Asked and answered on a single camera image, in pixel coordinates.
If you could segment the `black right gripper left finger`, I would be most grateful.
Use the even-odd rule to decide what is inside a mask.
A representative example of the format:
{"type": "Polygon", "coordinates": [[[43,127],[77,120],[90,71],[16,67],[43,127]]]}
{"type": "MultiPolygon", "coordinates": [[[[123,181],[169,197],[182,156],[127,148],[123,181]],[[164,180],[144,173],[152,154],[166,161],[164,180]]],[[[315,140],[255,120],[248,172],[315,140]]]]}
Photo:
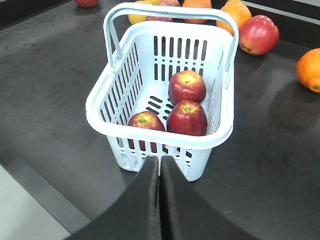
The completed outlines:
{"type": "Polygon", "coordinates": [[[148,156],[124,193],[68,240],[159,240],[159,161],[148,156]]]}

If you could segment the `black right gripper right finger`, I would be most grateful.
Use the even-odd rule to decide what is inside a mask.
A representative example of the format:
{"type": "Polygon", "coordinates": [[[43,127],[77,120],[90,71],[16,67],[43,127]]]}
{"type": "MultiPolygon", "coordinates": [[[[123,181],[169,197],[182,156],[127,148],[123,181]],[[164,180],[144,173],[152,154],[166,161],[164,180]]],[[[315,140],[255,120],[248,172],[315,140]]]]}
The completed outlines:
{"type": "Polygon", "coordinates": [[[159,210],[163,240],[255,240],[212,208],[172,156],[161,158],[159,210]]]}

